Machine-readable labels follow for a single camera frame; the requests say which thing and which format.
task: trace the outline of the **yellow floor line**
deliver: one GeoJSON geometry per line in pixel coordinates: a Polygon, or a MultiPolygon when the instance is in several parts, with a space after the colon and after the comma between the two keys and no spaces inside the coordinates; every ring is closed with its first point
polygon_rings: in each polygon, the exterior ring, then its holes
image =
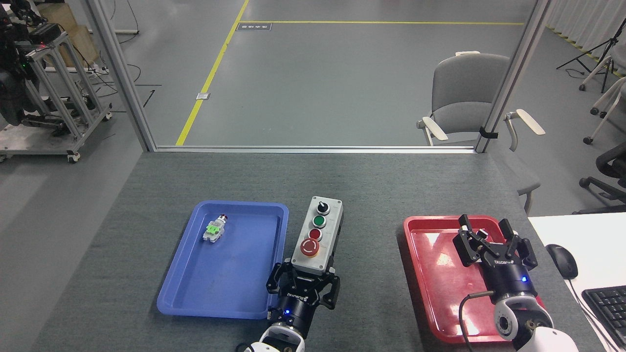
{"type": "MultiPolygon", "coordinates": [[[[235,33],[235,30],[237,29],[237,25],[239,24],[239,21],[241,21],[241,16],[244,15],[244,11],[245,11],[245,8],[248,6],[248,2],[249,0],[245,0],[244,4],[241,7],[241,10],[239,10],[239,14],[237,15],[237,18],[235,19],[235,22],[230,28],[230,32],[228,33],[228,36],[226,37],[226,40],[224,41],[224,44],[222,45],[222,50],[220,50],[220,53],[217,55],[217,59],[215,59],[213,68],[211,69],[211,72],[208,74],[207,80],[204,82],[204,85],[202,86],[202,91],[201,91],[202,93],[206,93],[208,91],[208,87],[211,86],[213,77],[215,77],[215,72],[217,72],[217,68],[220,66],[220,63],[222,62],[222,57],[224,56],[224,52],[226,52],[226,48],[228,47],[228,44],[230,43],[230,39],[235,33]]],[[[183,145],[185,143],[185,140],[187,139],[187,135],[189,134],[189,130],[191,130],[193,122],[195,121],[195,118],[198,115],[198,111],[200,110],[200,107],[202,106],[202,102],[203,100],[196,100],[195,104],[193,105],[192,112],[189,114],[189,117],[187,118],[187,122],[185,123],[185,126],[183,127],[183,130],[180,132],[180,136],[178,136],[176,145],[183,145]]]]}
{"type": "Polygon", "coordinates": [[[522,22],[433,22],[433,21],[242,21],[242,23],[339,23],[339,24],[482,24],[521,26],[522,22]]]}

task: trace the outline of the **white desk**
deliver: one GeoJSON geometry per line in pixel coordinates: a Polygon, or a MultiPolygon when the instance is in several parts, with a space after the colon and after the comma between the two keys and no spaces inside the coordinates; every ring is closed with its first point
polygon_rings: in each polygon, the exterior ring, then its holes
{"type": "MultiPolygon", "coordinates": [[[[578,277],[572,280],[572,284],[583,304],[586,305],[580,293],[584,289],[626,284],[626,213],[528,219],[544,244],[558,244],[576,259],[578,277]]],[[[607,351],[613,351],[600,334],[598,337],[607,351]]]]}

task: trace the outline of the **chair armrest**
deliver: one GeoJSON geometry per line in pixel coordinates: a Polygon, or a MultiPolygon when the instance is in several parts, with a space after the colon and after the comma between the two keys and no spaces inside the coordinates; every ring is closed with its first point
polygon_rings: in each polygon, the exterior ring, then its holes
{"type": "Polygon", "coordinates": [[[480,54],[480,51],[457,51],[454,53],[455,56],[461,56],[465,54],[480,54]]]}
{"type": "Polygon", "coordinates": [[[435,138],[437,138],[438,140],[448,140],[448,136],[432,118],[424,116],[422,118],[422,122],[424,123],[426,128],[430,130],[435,138]]]}
{"type": "Polygon", "coordinates": [[[530,114],[527,113],[525,110],[517,109],[515,110],[514,113],[510,113],[510,116],[511,116],[510,117],[511,120],[514,118],[521,118],[521,120],[524,121],[524,123],[526,123],[528,128],[530,128],[533,132],[535,132],[535,134],[539,136],[546,134],[546,131],[544,131],[544,129],[539,125],[539,123],[537,123],[537,121],[535,121],[535,119],[532,116],[530,116],[530,114]]]}

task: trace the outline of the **tripod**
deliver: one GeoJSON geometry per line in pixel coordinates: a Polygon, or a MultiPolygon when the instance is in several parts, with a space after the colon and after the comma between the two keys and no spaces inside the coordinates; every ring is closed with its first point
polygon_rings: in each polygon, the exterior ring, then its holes
{"type": "MultiPolygon", "coordinates": [[[[608,40],[606,40],[604,43],[599,44],[597,46],[594,46],[593,48],[587,50],[586,52],[576,56],[575,58],[571,59],[570,61],[567,61],[566,63],[562,64],[561,66],[557,67],[557,70],[571,62],[577,61],[578,63],[580,63],[587,72],[591,73],[592,71],[585,66],[584,63],[582,63],[582,61],[580,61],[580,58],[591,54],[591,52],[593,50],[596,50],[597,48],[606,45],[606,47],[604,47],[604,51],[602,52],[602,56],[600,57],[600,60],[598,61],[598,65],[602,64],[602,62],[604,61],[604,58],[607,56],[608,51],[617,44],[618,42],[618,37],[622,34],[622,30],[624,29],[624,26],[626,26],[626,18],[622,21],[622,24],[620,24],[620,27],[618,28],[617,32],[615,32],[615,35],[612,38],[609,38],[608,40]]],[[[602,91],[601,93],[604,93],[604,88],[606,87],[607,84],[607,76],[610,72],[613,72],[613,70],[615,69],[615,64],[613,63],[613,60],[611,60],[609,63],[606,64],[607,65],[607,70],[603,73],[599,73],[599,75],[604,75],[604,80],[602,82],[602,91]]],[[[580,85],[580,87],[578,87],[579,90],[585,90],[585,85],[580,85]]]]}

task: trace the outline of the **red tray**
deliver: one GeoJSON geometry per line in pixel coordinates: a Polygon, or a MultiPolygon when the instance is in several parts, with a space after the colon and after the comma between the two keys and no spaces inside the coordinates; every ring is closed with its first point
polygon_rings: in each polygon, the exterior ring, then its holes
{"type": "MultiPolygon", "coordinates": [[[[478,265],[464,267],[452,238],[460,215],[412,216],[404,221],[404,233],[424,301],[428,325],[447,343],[463,343],[459,304],[469,293],[485,291],[478,265]]],[[[485,229],[490,242],[504,243],[498,221],[486,215],[470,215],[474,231],[485,229]]],[[[493,323],[494,305],[489,297],[470,299],[463,306],[463,321],[471,342],[504,342],[493,323]]]]}

